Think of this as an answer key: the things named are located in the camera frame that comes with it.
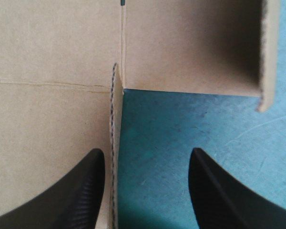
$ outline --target blue-green floor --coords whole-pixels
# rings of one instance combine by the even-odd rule
[[[119,155],[121,229],[197,229],[188,164],[201,147],[251,189],[286,208],[286,0],[275,105],[257,98],[126,90]]]

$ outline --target cardboard box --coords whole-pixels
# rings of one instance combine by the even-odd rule
[[[0,215],[101,148],[108,172],[97,228],[111,227],[123,87],[260,96],[265,111],[279,3],[0,0]]]

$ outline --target brown cardboard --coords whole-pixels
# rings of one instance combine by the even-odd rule
[[[259,96],[260,5],[128,1],[126,88]]]
[[[110,168],[110,85],[121,56],[116,0],[0,0],[0,215],[92,148]],[[97,228],[106,228],[111,174]]]
[[[120,148],[120,132],[122,122],[123,108],[123,86],[120,79],[118,64],[115,64],[112,72],[112,87],[110,100],[110,138],[111,138],[111,156],[112,156],[112,189],[111,189],[111,220],[109,227],[118,228],[118,186],[117,186],[117,171],[118,157]]]
[[[277,41],[280,18],[280,1],[265,0],[262,13],[260,87],[262,89],[260,112],[273,103],[276,86]]]
[[[0,0],[0,215],[98,147],[107,173],[96,228],[117,228],[122,85],[262,96],[259,110],[266,110],[275,91],[279,0],[261,3]],[[110,93],[115,62],[121,69]]]

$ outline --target cardboard edge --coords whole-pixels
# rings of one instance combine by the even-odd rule
[[[265,112],[275,97],[280,0],[263,0],[262,4],[259,112]]]
[[[110,141],[111,141],[111,198],[109,228],[118,228],[118,203],[117,203],[117,172],[120,147],[120,132],[123,109],[123,85],[119,74],[118,64],[112,70],[112,86],[110,95]]]

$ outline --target floor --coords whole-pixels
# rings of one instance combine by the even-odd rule
[[[198,228],[187,183],[193,147],[286,208],[286,0],[280,26],[276,100],[266,113],[252,97],[125,90],[120,228]]]

